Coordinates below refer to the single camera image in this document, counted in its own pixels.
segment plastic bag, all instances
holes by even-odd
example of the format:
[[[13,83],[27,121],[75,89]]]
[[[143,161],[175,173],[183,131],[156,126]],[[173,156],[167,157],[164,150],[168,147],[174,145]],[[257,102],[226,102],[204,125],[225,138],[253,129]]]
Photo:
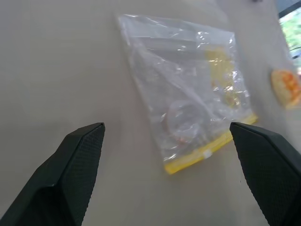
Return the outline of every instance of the plastic bag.
[[[120,16],[119,24],[168,173],[229,142],[232,121],[256,120],[237,67],[233,33],[134,15]]]

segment table surface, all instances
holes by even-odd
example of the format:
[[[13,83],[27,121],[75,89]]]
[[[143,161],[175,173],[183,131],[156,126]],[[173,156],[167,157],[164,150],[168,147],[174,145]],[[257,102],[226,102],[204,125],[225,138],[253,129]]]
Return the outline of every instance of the table surface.
[[[277,66],[290,67],[283,60],[285,50],[244,45],[249,35],[254,36],[253,42],[263,37],[267,44],[273,34],[277,36],[273,46],[283,45],[276,8],[271,0],[262,6],[247,0],[227,2],[221,7],[235,25],[231,27],[209,0],[204,5],[193,0],[1,1],[0,216],[67,133],[105,122],[97,181],[84,226],[267,226],[233,142],[175,175],[164,172],[116,24],[118,13],[128,13],[235,30],[250,64],[243,71],[249,76],[247,86],[254,89],[250,92],[254,109],[266,127],[280,131],[281,125],[273,125],[273,120],[284,116],[266,88],[268,80],[261,85],[250,74],[267,74],[266,54],[277,58]],[[260,23],[261,36],[245,28],[251,23]],[[264,92],[268,96],[259,99]],[[267,99],[267,109],[261,108]],[[271,108],[279,114],[266,123]]]

